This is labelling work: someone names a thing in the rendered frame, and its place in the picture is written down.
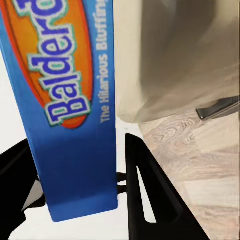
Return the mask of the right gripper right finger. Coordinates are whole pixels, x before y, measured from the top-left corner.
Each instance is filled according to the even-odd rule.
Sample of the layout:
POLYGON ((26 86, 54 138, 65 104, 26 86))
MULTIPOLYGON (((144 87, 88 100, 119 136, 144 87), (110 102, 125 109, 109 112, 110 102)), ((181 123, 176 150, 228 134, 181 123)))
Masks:
POLYGON ((210 240, 145 142, 125 134, 129 240, 210 240), (145 220, 139 168, 156 223, 145 220))

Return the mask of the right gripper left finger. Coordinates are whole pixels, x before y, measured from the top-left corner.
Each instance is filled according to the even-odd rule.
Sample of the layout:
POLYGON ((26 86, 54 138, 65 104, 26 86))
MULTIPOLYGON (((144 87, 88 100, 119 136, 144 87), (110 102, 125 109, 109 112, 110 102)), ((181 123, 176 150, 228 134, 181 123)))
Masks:
POLYGON ((0 153, 0 240, 8 240, 38 172, 28 139, 0 153))

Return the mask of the board game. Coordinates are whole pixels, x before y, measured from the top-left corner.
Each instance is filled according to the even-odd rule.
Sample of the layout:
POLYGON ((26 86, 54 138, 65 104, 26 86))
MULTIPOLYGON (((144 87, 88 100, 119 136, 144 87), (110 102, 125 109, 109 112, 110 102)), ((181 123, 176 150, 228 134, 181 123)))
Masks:
POLYGON ((0 0, 0 51, 53 222, 118 209, 114 0, 0 0))

